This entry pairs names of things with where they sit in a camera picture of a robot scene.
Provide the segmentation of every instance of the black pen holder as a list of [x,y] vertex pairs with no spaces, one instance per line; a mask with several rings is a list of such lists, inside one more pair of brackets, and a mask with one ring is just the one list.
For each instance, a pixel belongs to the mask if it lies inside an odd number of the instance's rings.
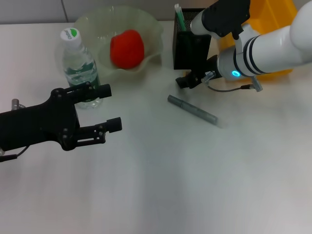
[[182,31],[175,15],[173,58],[175,70],[189,70],[207,60],[211,36],[191,32],[191,22],[204,8],[183,8],[186,31]]

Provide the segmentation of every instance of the water bottle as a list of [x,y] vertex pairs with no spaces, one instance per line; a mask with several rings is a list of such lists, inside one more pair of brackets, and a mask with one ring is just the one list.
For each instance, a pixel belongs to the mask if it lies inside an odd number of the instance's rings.
[[[100,86],[97,65],[89,50],[83,45],[79,31],[76,28],[64,29],[60,37],[64,44],[63,69],[69,86],[90,82],[93,88]],[[99,106],[102,99],[86,100],[77,106],[90,109]]]

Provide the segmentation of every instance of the cable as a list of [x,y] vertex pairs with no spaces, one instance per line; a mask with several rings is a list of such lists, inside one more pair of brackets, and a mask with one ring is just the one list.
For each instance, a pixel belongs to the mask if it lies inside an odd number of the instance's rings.
[[232,92],[232,91],[236,91],[236,90],[240,90],[240,89],[254,89],[254,86],[252,84],[246,84],[246,85],[242,85],[239,88],[235,88],[235,89],[229,89],[229,90],[218,90],[218,89],[214,89],[213,87],[208,86],[209,89],[216,91],[216,92],[220,92],[220,93],[228,93],[228,92]]
[[21,156],[27,149],[29,148],[29,146],[26,146],[20,153],[18,153],[16,156],[19,157]]

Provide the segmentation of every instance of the white table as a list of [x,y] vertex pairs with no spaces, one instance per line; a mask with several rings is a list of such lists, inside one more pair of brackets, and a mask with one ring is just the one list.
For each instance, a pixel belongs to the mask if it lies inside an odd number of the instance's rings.
[[[82,126],[121,117],[121,132],[70,152],[45,142],[0,164],[1,234],[312,232],[312,67],[260,93],[179,90],[173,23],[162,24],[162,66],[155,59],[140,78],[111,83],[98,110],[78,110]],[[59,32],[68,26],[0,25],[0,112],[12,98],[36,105],[67,87]],[[169,104],[169,94],[226,128]]]

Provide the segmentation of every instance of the white bottle cap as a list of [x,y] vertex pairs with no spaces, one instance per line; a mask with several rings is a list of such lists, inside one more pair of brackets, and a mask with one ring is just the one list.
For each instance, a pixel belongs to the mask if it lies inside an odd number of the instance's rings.
[[77,50],[82,43],[80,32],[76,28],[65,28],[60,33],[60,38],[69,50]]

